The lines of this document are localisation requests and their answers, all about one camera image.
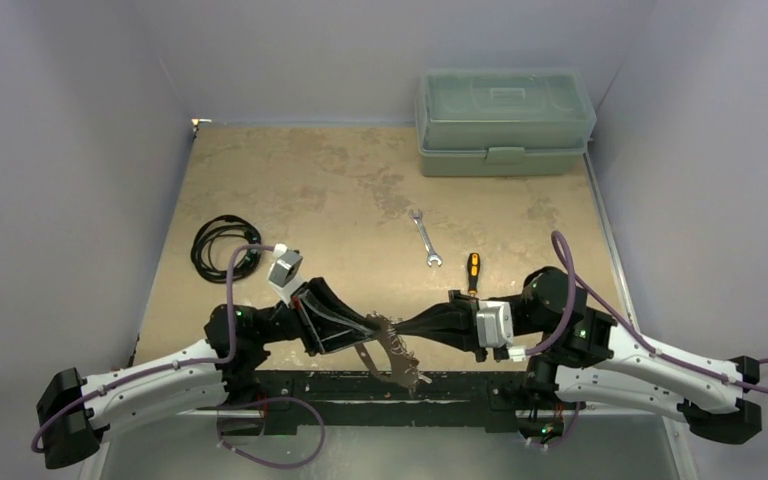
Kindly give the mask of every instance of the silver wrench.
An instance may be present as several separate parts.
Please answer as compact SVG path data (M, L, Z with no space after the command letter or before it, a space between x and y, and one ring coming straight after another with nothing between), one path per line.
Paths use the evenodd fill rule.
M409 210L408 215L416 223L416 226L419 228L419 234L422 236L422 241L425 242L425 251L428 252L428 258L426 259L428 266L430 267L432 263L437 263L438 267L443 265L443 259L434 251L434 247L431 246L431 240L428 238L428 232L425 231L425 225L422 224L422 210L417 210L416 213L413 210Z

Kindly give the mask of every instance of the worn table surface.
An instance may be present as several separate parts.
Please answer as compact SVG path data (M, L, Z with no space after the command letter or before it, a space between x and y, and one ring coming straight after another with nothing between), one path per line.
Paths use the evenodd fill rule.
M426 265L409 209L423 211L441 268ZM196 231L222 214L254 224L264 243L300 250L300 275L325 277L361 313L410 318L446 301L450 289L465 291L472 251L482 258L479 296L517 293L530 272L559 265L553 229L567 237L578 273L619 306L583 160L555 177L426 178L410 127L208 126L193 146L146 309L138 363L203 338L210 312L225 300L224 286L202 280L189 259ZM224 265L235 245L217 246L216 263ZM270 256L263 260L254 275L235 284L235 303L261 307L278 300L266 283ZM476 364L470 353L405 340L422 370L522 368ZM519 340L533 345L538 339ZM380 347L369 348L386 369ZM300 341L267 349L272 356L261 368L364 369L353 349L319 357L308 357Z

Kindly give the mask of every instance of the black cable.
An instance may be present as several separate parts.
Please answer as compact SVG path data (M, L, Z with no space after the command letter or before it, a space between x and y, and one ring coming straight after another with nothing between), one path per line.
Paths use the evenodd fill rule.
M213 242L218 238L241 238L247 243L260 244L260 232L249 222L236 215L220 215L205 223L196 233L190 249L190 261L201 278L211 283L225 283L227 270L213 264ZM234 280L254 273L260 263L260 250L249 250L234 266Z

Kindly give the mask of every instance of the screwdriver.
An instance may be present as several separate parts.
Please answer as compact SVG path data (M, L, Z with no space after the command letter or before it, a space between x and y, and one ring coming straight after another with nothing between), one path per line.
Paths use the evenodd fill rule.
M466 278L469 283L467 292L473 297L478 293L478 272L481 271L481 257L472 252L466 259Z

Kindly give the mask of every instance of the purple cable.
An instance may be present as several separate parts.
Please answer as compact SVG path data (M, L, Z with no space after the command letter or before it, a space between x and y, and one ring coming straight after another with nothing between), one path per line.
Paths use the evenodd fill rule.
M262 458L255 457L254 455L250 453L246 453L239 448L231 445L225 440L225 437L222 436L222 430L219 426L219 418L216 419L216 437L219 439L219 445L224 447L230 452L236 453L237 455L247 458L257 464L263 465L264 467L269 468L277 468L280 470L291 470L293 468L299 468L307 465L308 463L312 462L314 458L316 458L317 455L319 455L319 452L322 451L322 447L325 445L325 421L322 419L322 416L319 414L319 412L316 411L315 408L313 408L313 405L305 402L304 400L300 400L298 398L293 397L274 397L274 398L267 398L265 400L258 400L257 402L251 402L246 403L244 405L234 405L234 406L226 406L226 407L218 407L218 410L238 410L242 408L252 408L252 407L259 407L261 405L266 405L269 403L276 403L276 402L290 402L295 403L296 405L301 405L302 407L308 409L310 413L313 414L314 417L316 417L316 421L319 423L319 443L316 445L316 449L308 455L303 460L299 460L298 462L293 463L276 463L276 462L270 462L269 460L264 460Z
M234 252L231 254L231 260L228 262L228 271L225 272L225 293L226 293L226 299L227 299L227 310L228 310L228 331L230 332L229 337L229 349L228 349L228 355L223 358L191 358L188 360L184 360L178 363L178 368L188 367L190 365L196 365L196 364L202 364L202 363L213 363L216 365L225 365L230 363L232 360L234 360L234 356L237 354L237 326L236 326L236 318L234 314L234 266L237 262L237 257L240 255L240 253L243 250L264 250L264 251L272 251L275 247L272 247L270 245L254 245L254 244L248 244L243 245L241 247L238 247ZM131 375L122 377L120 379L114 380L106 385L103 386L103 391L107 392L109 390L112 390L120 385L124 385L126 383L133 382L134 380L139 380L140 378L147 377L149 375L154 375L155 373L160 373L166 370L174 369L175 366L173 364L167 364L167 365L158 365L156 367L152 367L140 372L132 373ZM42 435L51 428L51 425L54 424L60 417L65 415L67 412L73 410L74 408L83 405L85 402L88 402L98 396L101 395L101 391L99 390L93 390L86 395L82 396L81 398L74 400L73 402L69 403L65 407L61 408L57 413L52 415L48 420L43 422L42 425L40 425L40 428L37 430L37 432L34 434L34 438L31 441L31 450L36 453L45 453L45 451L39 447L40 439L42 438Z
M563 250L563 254L559 251L558 245L555 243L560 244L561 250ZM570 249L569 245L567 244L566 239L561 234L561 232L555 230L552 232L552 244L555 246L555 253L558 255L558 259L561 261L561 264L564 265L564 267L567 267L567 264L572 265L572 261L570 259ZM707 377L711 377L715 380L718 380L723 383L731 383L729 381L728 375L721 374L714 372L712 370L708 370L707 368L702 368L696 365L693 365L692 363L685 362L684 360L680 358L673 357L672 355L668 355L666 353L656 353L655 347L652 346L649 342L646 341L646 338L643 337L640 333L637 332L637 330L634 329L634 327L631 325L631 322L629 322L624 316L622 316L614 307L612 307L604 298L602 298L601 295L596 293L590 285L587 284L584 280L582 280L581 277L579 277L573 270L570 270L567 267L567 272L569 274L569 277L572 278L575 277L575 281L578 282L579 285L581 285L581 288L587 290L587 293L589 293L599 304L601 304L603 307L605 307L606 310L608 310L608 313L610 313L619 323L623 326L623 328L628 331L628 333L634 337L634 339L637 341L637 343L640 344L646 351L648 351L651 354L655 354L656 356L663 358L669 363L672 363L673 365L677 365L682 368L686 368L688 370L691 370L693 372L705 375ZM760 363L768 363L768 358L759 360ZM768 394L768 387L763 387L760 385L752 385L751 383L747 383L741 380L737 380L734 382L734 384L740 388L746 389L746 390L754 390L761 393Z
M573 265L569 244L567 244L567 241L561 232L557 230L552 232L552 248L555 249L555 255L558 256L558 259L560 259L564 268L567 269L567 301L564 304L564 312L561 314L561 321L558 322L558 326L555 328L555 331L549 335L549 338L535 345L533 348L525 349L525 354L529 356L548 350L549 347L558 341L567 329L569 320L572 317L572 309L575 305L575 265Z

